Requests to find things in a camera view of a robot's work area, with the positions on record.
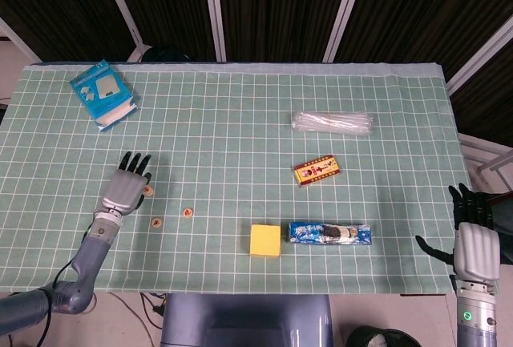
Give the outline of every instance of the blue snack wrapper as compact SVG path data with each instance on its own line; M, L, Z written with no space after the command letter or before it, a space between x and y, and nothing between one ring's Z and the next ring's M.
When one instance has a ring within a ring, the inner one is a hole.
M105 60L70 83L100 131L137 109L132 94Z
M299 244L371 245L368 224L334 225L324 223L292 222L289 241Z

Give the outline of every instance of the small round token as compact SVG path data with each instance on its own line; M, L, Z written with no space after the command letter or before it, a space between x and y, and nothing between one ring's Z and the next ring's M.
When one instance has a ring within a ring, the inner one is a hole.
M152 197L153 196L153 187L149 184L146 184L144 186L143 195L144 195L144 197Z
M153 219L151 219L151 226L153 228L158 228L162 225L162 219L160 219L159 217L154 217Z
M193 213L194 213L194 211L192 210L192 208L185 208L184 209L184 216L185 217L191 217Z

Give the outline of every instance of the yellow block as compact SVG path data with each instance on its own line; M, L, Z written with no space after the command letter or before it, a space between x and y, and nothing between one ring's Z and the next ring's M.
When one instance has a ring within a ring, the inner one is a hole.
M280 255L281 227L279 225L251 226L251 256L275 256Z

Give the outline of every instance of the yellow box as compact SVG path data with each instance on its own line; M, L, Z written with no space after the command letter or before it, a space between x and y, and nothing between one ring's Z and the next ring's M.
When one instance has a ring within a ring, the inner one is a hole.
M274 256L280 255L281 227L279 225L251 226L251 244L249 254L251 256Z

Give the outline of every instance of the floor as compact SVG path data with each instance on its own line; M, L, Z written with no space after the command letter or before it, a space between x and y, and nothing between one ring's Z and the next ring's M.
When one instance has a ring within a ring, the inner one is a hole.
M9 98L21 69L30 63L12 42L0 42L0 99ZM499 289L513 284L513 267L501 266ZM160 341L160 331L146 320L138 294L120 293L149 330L153 345ZM350 332L359 325L400 329L415 337L423 346L455 347L456 298L454 294L429 297L399 295L332 295L330 296L333 338L343 347ZM513 339L508 320L513 317L513 292L500 290L498 309L499 345ZM155 323L162 318L151 313ZM44 324L13 335L15 347L32 347L37 343ZM87 313L76 316L54 314L45 345L85 347L92 345L151 346L140 320L118 298L98 293ZM6 337L0 347L9 346Z

